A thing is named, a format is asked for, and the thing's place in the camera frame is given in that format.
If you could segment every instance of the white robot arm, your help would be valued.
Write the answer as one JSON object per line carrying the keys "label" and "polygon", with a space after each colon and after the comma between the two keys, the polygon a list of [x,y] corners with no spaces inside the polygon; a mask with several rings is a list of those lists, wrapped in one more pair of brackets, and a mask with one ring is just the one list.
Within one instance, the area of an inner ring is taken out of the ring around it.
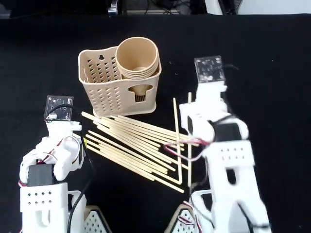
{"label": "white robot arm", "polygon": [[[58,105],[72,104],[72,101],[73,97],[49,96],[45,113]],[[49,136],[43,137],[35,149],[23,157],[18,182],[23,233],[67,232],[69,206],[81,192],[69,192],[67,183],[59,181],[70,171],[80,169],[85,156],[81,140],[72,136],[73,131],[81,131],[81,125],[70,119],[71,109],[66,107],[49,114],[46,120]],[[72,215],[72,233],[85,232],[85,208],[83,195]]]}
{"label": "white robot arm", "polygon": [[[199,80],[196,100],[181,104],[181,125],[193,137],[211,142],[202,151],[208,164],[210,190],[191,195],[197,232],[270,233],[269,219],[257,187],[247,125],[227,110],[221,98],[227,86],[220,56],[195,59]],[[227,171],[234,171],[230,183]],[[211,195],[206,208],[202,195]]]}

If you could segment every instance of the plastic basket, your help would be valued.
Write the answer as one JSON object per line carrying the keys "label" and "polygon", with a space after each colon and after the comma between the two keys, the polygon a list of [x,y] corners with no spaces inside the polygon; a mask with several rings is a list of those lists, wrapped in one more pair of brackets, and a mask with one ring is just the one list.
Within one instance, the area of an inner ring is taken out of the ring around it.
{"label": "plastic basket", "polygon": [[[156,91],[161,62],[154,76],[142,80],[122,79],[115,60],[117,47],[84,50],[79,54],[79,80],[98,117],[151,113],[156,109]],[[150,85],[145,96],[136,96],[131,87]]]}

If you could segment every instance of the beige cup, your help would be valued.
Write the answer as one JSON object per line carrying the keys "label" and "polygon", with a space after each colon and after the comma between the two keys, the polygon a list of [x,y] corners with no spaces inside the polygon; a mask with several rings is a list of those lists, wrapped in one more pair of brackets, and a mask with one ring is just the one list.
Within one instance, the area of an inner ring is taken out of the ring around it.
{"label": "beige cup", "polygon": [[127,71],[120,71],[124,76],[126,76],[127,78],[129,79],[145,79],[145,78],[148,78],[148,77],[151,77],[153,76],[153,74],[156,72],[156,70],[158,69],[159,67],[159,59],[157,60],[157,62],[155,63],[155,66],[148,70],[148,71],[145,71],[145,72],[142,72],[142,73],[135,73],[135,74],[132,74],[130,72],[127,72]]}
{"label": "beige cup", "polygon": [[[159,72],[159,66],[157,67],[156,71],[152,75],[150,75],[150,77],[156,75],[158,72]],[[122,79],[132,79],[132,78],[126,77],[124,74],[121,74],[121,78]],[[129,90],[133,91],[135,93],[135,95],[137,95],[137,96],[144,96],[144,95],[146,95],[146,91],[149,90],[151,87],[152,86],[150,86],[150,85],[141,84],[141,85],[132,86],[131,88],[129,88]]]}
{"label": "beige cup", "polygon": [[158,67],[159,52],[155,43],[144,37],[122,41],[116,50],[116,62],[121,73],[146,78]]}

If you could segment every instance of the circuit board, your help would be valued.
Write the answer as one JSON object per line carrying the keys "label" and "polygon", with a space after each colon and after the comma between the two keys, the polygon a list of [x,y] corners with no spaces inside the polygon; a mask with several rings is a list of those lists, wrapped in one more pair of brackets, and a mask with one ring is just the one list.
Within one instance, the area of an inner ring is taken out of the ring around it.
{"label": "circuit board", "polygon": [[221,56],[195,58],[194,64],[199,83],[225,80]]}
{"label": "circuit board", "polygon": [[[44,116],[46,116],[47,113],[51,109],[61,104],[73,105],[73,97],[72,96],[48,96],[47,102],[45,105]],[[49,115],[48,118],[53,119],[53,120],[60,120],[60,121],[70,121],[71,115],[72,115],[72,109],[63,107],[63,108],[56,109],[54,112],[52,112]]]}

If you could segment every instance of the black table surface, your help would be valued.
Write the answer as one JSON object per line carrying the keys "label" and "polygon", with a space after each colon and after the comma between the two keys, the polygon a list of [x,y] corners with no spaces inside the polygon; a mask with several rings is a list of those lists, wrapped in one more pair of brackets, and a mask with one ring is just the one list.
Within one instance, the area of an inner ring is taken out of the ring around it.
{"label": "black table surface", "polygon": [[[194,58],[221,55],[227,98],[250,131],[256,177],[274,232],[310,232],[311,16],[58,16],[0,20],[0,221],[1,232],[18,232],[19,164],[47,135],[42,121],[47,95],[74,96],[91,112],[78,81],[78,54],[118,45],[132,36],[157,44],[162,63],[157,109],[134,118],[174,130],[173,102],[195,93]],[[86,127],[92,129],[91,122]],[[112,231],[163,232],[185,194],[148,181],[90,153],[96,180],[87,191]],[[193,165],[194,180],[203,161]],[[83,169],[66,179],[81,190]]]}

